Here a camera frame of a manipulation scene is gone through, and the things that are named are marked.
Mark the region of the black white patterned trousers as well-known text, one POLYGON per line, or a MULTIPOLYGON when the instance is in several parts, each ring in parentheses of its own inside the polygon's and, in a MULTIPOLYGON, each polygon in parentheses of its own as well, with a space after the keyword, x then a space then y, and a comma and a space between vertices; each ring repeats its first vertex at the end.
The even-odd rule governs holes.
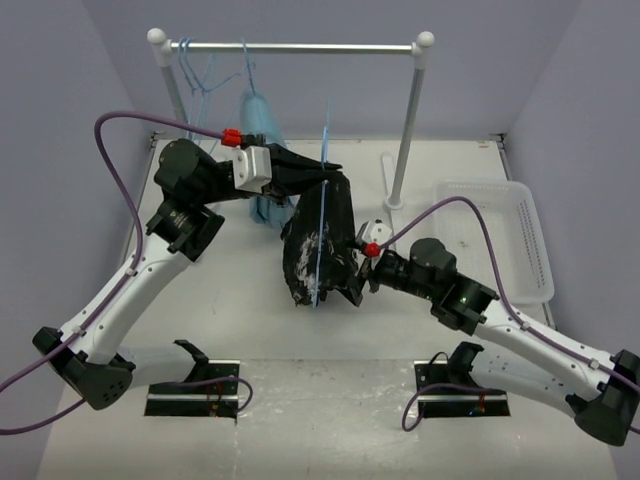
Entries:
POLYGON ((351 186, 343 173, 300 195, 281 232, 284 279, 295 304, 312 306, 331 291, 360 303, 355 236, 351 186))

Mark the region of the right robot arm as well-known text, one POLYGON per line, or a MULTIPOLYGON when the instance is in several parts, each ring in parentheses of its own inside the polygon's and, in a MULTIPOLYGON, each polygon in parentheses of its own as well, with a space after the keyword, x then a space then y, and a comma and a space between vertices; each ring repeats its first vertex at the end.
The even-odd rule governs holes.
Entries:
POLYGON ((359 283, 385 286, 427 300, 447 328, 514 354, 489 357, 471 342, 449 357, 447 382, 421 388, 490 395, 513 392, 572 418, 592 438, 621 447, 639 407, 639 357, 590 347, 516 310, 501 293, 457 270, 455 256, 437 239, 419 239, 408 257, 366 240, 349 247, 363 254, 359 283))

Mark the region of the blue wire trouser hanger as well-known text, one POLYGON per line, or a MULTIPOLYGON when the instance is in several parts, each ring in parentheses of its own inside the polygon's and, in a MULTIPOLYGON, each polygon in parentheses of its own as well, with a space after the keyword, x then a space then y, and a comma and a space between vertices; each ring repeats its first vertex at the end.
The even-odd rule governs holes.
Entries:
MULTIPOLYGON (((322 133, 322 143, 321 143, 321 159, 322 162, 328 162, 328 150, 329 150, 329 134, 330 134, 330 120, 331 120, 331 107, 332 102, 331 99, 327 99, 326 104, 326 117, 325 117, 325 125, 322 133)), ((325 209, 326 209, 326 196, 327 196, 327 185, 328 180, 323 180, 321 183, 321 196, 320 196, 320 206, 319 206, 319 224, 318 224, 318 243, 316 250, 316 263, 314 270, 314 289, 312 295, 312 307, 316 308, 320 302, 320 286, 321 286, 321 258, 322 258, 322 249, 324 242, 324 224, 325 224, 325 209)))

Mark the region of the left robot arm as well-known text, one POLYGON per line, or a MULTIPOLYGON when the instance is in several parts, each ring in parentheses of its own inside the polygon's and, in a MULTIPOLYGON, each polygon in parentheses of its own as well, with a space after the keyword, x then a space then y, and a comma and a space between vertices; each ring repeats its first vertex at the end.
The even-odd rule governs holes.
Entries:
POLYGON ((128 390, 157 384, 195 393, 212 381, 208 357, 192 343, 127 349, 122 342, 158 294, 193 265, 221 229, 212 203, 264 196, 283 200, 330 179, 336 164, 278 144, 243 138, 218 162, 187 139, 167 145, 154 176, 163 201, 124 264, 94 299, 58 329, 39 330, 33 344, 56 373, 95 410, 128 390))

